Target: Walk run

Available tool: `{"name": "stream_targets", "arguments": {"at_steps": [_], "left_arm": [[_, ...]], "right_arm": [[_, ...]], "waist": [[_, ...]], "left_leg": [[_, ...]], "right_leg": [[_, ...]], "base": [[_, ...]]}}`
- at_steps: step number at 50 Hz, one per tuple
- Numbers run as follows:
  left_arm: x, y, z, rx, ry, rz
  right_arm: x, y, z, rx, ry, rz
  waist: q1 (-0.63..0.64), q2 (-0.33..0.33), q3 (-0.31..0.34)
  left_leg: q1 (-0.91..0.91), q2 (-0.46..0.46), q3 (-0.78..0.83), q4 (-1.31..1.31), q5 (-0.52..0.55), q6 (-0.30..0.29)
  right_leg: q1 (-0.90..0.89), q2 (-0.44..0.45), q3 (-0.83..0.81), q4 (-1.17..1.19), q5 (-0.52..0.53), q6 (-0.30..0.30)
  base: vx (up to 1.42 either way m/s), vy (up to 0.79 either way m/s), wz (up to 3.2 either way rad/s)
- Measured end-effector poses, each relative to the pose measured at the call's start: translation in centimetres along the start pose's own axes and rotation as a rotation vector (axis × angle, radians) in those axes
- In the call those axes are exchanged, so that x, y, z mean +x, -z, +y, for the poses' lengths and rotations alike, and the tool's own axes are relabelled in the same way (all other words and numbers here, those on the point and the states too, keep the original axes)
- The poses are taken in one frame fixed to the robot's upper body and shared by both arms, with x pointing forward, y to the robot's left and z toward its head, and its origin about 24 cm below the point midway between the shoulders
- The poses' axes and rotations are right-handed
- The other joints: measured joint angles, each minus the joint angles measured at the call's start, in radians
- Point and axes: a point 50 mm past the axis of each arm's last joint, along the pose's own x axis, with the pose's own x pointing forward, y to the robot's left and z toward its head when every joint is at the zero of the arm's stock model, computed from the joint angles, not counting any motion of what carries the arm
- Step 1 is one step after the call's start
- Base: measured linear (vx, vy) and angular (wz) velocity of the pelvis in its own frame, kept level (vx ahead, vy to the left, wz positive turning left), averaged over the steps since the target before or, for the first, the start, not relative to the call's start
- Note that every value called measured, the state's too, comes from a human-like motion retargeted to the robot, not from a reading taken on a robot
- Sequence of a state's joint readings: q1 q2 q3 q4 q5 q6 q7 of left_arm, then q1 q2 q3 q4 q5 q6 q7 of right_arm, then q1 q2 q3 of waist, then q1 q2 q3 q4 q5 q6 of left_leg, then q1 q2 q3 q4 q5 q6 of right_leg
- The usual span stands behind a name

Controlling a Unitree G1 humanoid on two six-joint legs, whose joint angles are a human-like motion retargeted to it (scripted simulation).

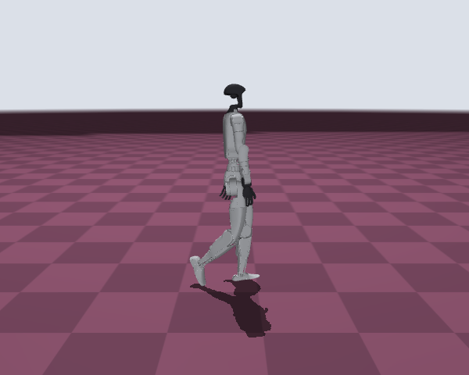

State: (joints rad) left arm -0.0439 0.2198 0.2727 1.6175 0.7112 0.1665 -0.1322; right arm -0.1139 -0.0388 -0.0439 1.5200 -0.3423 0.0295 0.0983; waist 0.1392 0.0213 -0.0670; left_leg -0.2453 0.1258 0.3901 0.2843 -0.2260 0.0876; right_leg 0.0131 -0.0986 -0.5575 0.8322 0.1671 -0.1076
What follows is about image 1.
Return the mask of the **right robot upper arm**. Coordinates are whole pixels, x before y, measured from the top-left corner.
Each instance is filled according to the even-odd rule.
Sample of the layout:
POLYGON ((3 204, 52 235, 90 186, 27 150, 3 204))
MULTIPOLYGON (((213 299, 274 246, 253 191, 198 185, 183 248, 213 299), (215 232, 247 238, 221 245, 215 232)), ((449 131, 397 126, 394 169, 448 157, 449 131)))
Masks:
POLYGON ((244 139, 244 117, 242 114, 233 114, 230 117, 230 122, 234 132, 235 150, 238 153, 239 147, 244 145, 242 143, 244 139))

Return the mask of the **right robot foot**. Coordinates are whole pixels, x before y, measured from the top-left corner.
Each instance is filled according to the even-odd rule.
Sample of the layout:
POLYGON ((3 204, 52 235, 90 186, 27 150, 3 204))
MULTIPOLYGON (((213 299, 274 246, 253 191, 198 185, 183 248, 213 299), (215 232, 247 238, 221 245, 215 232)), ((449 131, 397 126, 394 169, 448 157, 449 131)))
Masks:
POLYGON ((198 265, 199 260, 200 260, 200 258, 198 256, 192 256, 190 258, 190 262, 191 262, 192 267, 194 269, 196 279, 197 279, 197 281, 199 282, 199 284, 201 286, 204 286, 204 285, 206 285, 205 267, 202 267, 202 268, 199 267, 199 266, 202 265, 202 264, 198 265))

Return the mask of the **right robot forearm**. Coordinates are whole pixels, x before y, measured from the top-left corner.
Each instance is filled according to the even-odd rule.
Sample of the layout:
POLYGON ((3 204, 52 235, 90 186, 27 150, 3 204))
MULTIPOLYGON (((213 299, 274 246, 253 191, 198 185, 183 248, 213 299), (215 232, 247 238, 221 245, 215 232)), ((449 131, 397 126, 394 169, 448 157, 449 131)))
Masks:
POLYGON ((249 149, 246 145, 241 145, 238 150, 238 163, 240 168, 240 175, 244 178, 245 184, 251 183, 250 169, 249 169, 249 149))

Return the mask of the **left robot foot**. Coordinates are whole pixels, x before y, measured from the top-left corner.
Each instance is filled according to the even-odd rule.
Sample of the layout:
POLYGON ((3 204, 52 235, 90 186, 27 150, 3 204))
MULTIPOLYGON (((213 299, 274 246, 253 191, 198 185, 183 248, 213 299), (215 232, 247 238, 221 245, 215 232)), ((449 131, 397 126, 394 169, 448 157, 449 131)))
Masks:
MULTIPOLYGON (((240 276, 243 275, 243 274, 240 274, 240 276)), ((232 277, 232 280, 234 281, 238 281, 238 280, 249 280, 249 279, 254 279, 254 278, 258 278, 260 277, 259 274, 251 274, 251 273, 246 273, 245 272, 245 275, 243 277, 240 277, 239 275, 234 275, 232 277)))

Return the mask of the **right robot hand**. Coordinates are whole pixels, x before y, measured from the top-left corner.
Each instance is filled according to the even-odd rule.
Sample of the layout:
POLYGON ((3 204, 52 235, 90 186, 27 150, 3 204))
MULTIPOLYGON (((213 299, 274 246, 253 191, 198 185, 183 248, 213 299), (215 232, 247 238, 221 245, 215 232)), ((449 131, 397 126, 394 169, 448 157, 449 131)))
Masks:
POLYGON ((248 202, 247 207, 249 207, 249 205, 253 204, 253 199, 256 199, 256 194, 253 191, 253 189, 250 187, 252 186, 252 181, 250 184, 245 184, 244 178, 242 177, 242 186, 244 187, 242 195, 245 198, 245 204, 247 205, 247 202, 248 202), (251 199, 251 203, 250 203, 250 199, 251 199))

